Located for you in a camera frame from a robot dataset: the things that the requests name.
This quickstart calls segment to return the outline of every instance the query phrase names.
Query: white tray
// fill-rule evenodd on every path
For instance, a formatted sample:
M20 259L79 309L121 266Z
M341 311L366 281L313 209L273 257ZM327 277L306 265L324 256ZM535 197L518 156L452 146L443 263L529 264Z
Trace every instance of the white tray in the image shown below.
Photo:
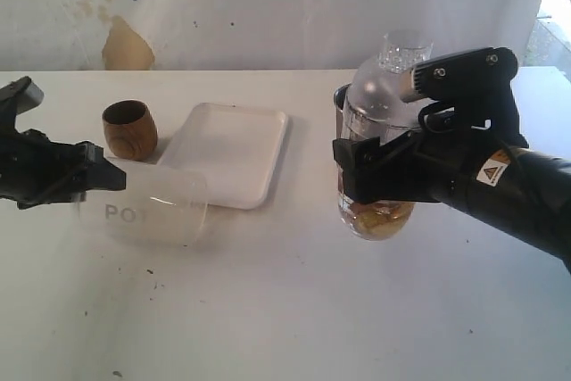
M201 172L210 204L254 209L268 195L286 127L283 112L198 104L158 163Z

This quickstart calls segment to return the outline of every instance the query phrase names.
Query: glass bottle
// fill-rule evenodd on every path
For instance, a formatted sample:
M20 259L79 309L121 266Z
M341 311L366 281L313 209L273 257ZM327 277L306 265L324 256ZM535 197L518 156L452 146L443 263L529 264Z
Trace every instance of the glass bottle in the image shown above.
M342 138L364 140L381 137L381 145L418 125L422 102L406 104L397 96L399 74L428 60L432 42L415 30L395 30L385 35L379 55L361 64L343 107ZM343 193L338 179L341 218L362 238L383 240L396 234L409 219L414 203L379 201L359 204Z

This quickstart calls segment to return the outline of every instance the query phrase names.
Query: table surface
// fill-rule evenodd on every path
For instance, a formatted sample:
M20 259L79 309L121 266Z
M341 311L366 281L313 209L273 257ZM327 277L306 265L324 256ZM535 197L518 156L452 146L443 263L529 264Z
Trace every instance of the table surface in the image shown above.
M382 243L342 224L332 94L352 74L31 73L46 99L18 128L54 141L104 145L101 112L125 98L148 103L161 147L200 102L291 121L267 202L210 210L195 247L95 239L69 206L0 202L2 379L570 379L560 261L442 204ZM571 85L529 68L513 88L531 146L571 158Z

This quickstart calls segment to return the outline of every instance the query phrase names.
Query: wooden bowl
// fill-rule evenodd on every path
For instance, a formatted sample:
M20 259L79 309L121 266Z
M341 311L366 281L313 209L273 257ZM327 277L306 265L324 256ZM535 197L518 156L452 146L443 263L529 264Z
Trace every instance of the wooden bowl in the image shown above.
M148 158L159 140L148 106L137 100L125 100L105 109L103 132L111 152L125 160Z

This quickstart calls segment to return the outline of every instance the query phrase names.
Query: warning label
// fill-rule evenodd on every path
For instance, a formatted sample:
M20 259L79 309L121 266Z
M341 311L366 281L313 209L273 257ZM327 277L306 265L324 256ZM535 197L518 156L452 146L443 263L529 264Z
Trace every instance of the warning label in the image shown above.
M509 166L509 157L503 152L494 153L482 166L476 180L489 186L496 186L501 175Z

